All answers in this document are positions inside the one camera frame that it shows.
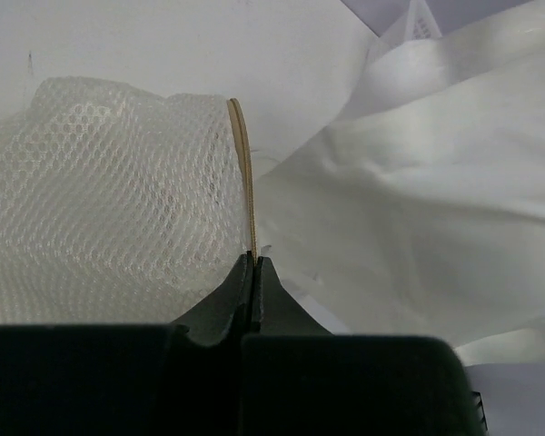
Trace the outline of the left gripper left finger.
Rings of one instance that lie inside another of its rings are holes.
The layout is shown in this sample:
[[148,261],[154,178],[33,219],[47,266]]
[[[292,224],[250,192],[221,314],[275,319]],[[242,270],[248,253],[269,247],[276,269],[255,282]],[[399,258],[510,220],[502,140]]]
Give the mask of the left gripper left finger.
[[223,282],[188,312],[174,320],[173,341],[181,346],[220,346],[245,330],[253,291],[254,259],[239,256]]

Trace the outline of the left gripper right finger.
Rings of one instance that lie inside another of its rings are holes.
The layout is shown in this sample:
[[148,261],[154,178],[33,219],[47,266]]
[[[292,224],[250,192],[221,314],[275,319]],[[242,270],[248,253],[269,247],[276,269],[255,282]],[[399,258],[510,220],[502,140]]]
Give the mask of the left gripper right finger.
[[259,257],[253,269],[247,327],[266,336],[331,336],[282,287],[268,257]]

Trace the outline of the white bra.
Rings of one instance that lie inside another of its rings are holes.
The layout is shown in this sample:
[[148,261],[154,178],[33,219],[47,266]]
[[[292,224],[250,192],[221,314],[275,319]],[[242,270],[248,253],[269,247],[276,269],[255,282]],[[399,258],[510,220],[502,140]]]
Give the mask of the white bra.
[[283,286],[332,329],[545,359],[545,1],[368,64],[256,200]]

